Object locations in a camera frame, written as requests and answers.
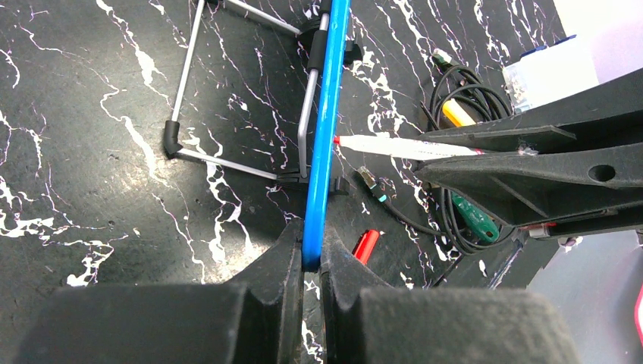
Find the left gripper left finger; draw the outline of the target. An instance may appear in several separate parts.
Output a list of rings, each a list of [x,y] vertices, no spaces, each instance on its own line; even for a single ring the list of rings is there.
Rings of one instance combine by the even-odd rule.
[[[303,224],[222,284],[97,285],[57,291],[15,363],[296,363]]]

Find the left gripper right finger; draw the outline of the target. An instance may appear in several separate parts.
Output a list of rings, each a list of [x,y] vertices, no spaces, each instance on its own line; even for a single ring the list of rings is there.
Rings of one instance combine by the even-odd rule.
[[[563,317],[526,290],[387,284],[327,226],[320,267],[329,363],[577,363]]]

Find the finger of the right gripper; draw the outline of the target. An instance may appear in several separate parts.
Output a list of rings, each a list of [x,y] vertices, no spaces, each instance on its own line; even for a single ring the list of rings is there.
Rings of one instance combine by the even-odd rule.
[[[642,144],[538,155],[438,159],[417,177],[458,193],[501,224],[550,223],[551,237],[642,226]]]
[[[642,72],[498,121],[432,131],[419,138],[495,152],[514,151],[522,144],[549,153],[640,143]]]

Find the red marker cap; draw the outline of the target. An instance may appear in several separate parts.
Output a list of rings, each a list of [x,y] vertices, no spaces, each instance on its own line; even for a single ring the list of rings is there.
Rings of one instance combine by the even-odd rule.
[[[354,246],[352,254],[363,265],[367,265],[380,236],[381,233],[377,230],[367,230]]]

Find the white red marker pen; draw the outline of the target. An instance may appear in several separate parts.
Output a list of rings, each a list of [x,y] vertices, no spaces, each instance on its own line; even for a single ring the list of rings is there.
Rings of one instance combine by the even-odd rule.
[[[405,158],[416,161],[483,155],[485,153],[480,149],[472,149],[464,146],[382,136],[336,136],[334,143],[337,146],[352,149],[356,152],[386,155],[393,158]]]

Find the blue framed whiteboard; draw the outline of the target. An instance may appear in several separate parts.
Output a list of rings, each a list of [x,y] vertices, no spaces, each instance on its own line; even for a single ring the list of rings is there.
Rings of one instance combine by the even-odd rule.
[[[301,248],[302,267],[307,272],[317,271],[321,264],[350,4],[350,1],[333,1],[329,14]]]

